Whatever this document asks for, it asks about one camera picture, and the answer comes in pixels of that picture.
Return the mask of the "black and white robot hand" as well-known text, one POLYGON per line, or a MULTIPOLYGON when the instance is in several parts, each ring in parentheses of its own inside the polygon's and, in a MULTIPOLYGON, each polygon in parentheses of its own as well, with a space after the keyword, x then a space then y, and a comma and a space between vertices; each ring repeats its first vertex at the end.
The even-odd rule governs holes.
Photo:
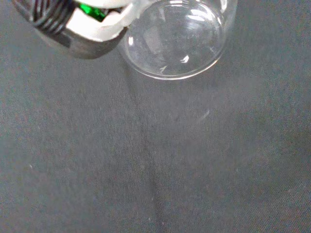
POLYGON ((14 0, 15 9, 51 47, 82 59, 113 50, 147 0, 14 0))

